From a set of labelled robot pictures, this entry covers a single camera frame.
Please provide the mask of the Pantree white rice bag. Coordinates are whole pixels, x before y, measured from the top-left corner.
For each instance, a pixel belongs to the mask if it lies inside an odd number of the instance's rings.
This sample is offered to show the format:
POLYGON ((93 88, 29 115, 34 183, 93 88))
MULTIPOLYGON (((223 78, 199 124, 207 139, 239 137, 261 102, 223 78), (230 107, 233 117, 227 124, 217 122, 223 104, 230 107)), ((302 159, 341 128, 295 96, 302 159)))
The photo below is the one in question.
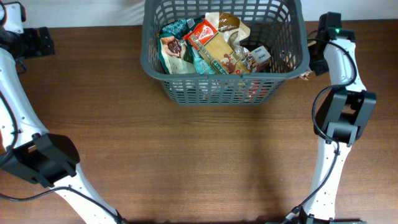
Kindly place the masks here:
POLYGON ((305 80, 305 81, 309 81, 312 74, 313 74, 312 70, 307 70, 307 71, 303 72, 301 75, 299 75, 299 78, 302 80, 305 80))

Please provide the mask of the multicolour tissue pocket pack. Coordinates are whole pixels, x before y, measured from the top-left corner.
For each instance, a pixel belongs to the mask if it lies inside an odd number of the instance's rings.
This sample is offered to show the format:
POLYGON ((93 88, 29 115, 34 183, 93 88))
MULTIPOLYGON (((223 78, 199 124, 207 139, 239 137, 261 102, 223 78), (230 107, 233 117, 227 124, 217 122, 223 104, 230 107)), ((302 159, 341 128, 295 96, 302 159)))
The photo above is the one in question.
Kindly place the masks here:
POLYGON ((246 54, 245 64, 252 73, 262 72, 269 65, 270 53, 264 46, 260 46, 246 54))

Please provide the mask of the Pantree mushroom bag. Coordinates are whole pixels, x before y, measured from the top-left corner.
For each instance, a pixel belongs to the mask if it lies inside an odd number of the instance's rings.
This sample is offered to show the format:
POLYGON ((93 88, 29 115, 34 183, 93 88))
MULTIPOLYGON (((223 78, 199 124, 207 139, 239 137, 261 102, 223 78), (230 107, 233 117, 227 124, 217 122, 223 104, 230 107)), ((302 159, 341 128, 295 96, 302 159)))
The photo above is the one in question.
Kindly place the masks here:
POLYGON ((237 56, 244 60, 246 58, 244 47, 240 41, 250 35, 250 28, 245 25, 237 16, 223 12, 207 12, 205 19, 217 29, 222 38, 236 52, 237 56))

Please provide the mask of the San Remo spaghetti packet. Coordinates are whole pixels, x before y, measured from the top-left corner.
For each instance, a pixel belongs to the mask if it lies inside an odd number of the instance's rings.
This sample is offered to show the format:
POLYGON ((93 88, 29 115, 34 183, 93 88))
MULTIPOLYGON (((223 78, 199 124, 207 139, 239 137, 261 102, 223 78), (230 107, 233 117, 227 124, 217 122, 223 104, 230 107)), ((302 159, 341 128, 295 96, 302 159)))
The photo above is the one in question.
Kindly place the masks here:
POLYGON ((190 45, 213 67, 217 74, 242 75, 250 73, 236 52, 206 19, 183 38, 189 41, 190 45))

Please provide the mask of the mint green wipes packet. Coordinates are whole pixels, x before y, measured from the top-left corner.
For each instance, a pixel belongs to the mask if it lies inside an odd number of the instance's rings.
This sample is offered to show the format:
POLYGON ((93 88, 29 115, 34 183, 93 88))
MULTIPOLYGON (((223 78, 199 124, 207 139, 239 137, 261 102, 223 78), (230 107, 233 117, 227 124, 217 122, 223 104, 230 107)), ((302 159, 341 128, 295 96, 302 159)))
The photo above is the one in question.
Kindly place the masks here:
POLYGON ((198 51, 192 47, 192 52, 193 52, 193 56, 194 56, 194 66, 195 66, 195 70, 197 71, 197 73, 199 73, 200 75, 204 75, 204 74, 210 74, 210 75, 215 75, 215 71, 213 70, 213 67, 205 60, 203 59, 200 54, 198 53, 198 51))

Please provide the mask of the green coffee snack bag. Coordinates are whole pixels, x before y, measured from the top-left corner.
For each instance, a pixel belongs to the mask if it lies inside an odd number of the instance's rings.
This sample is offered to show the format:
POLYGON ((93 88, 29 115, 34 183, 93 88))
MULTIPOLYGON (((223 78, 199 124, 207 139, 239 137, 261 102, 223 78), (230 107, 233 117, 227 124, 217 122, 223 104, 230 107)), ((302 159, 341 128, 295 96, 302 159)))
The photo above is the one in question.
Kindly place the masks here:
POLYGON ((203 21, 203 17, 181 19, 167 24, 158 35, 159 59, 166 73, 195 73, 192 47, 183 38, 203 21))

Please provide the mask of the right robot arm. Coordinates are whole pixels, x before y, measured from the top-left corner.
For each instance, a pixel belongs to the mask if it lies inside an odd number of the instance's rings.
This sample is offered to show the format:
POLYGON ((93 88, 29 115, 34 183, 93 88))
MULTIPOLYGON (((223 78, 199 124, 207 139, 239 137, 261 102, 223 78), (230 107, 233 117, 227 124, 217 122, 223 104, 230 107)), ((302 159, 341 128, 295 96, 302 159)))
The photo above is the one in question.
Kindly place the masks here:
POLYGON ((309 39, 310 69, 316 75, 329 73, 331 85, 316 96, 312 105, 318 156, 309 196, 294 207, 284 223, 337 223, 335 201, 349 152, 372 115, 375 93, 368 92, 355 60, 356 37, 344 29, 341 14, 320 16, 315 38, 309 39))

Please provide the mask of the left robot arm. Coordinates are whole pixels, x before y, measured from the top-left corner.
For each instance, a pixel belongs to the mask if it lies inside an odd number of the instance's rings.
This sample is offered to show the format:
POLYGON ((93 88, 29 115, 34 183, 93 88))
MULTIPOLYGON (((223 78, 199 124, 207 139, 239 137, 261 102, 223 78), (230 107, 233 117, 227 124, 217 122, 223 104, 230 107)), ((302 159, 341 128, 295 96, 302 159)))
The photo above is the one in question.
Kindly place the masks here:
POLYGON ((85 223, 126 223, 85 177, 71 139, 50 133, 25 94, 17 66, 55 53, 48 29, 25 29, 25 20, 20 2, 1 3, 1 170, 58 194, 85 223))

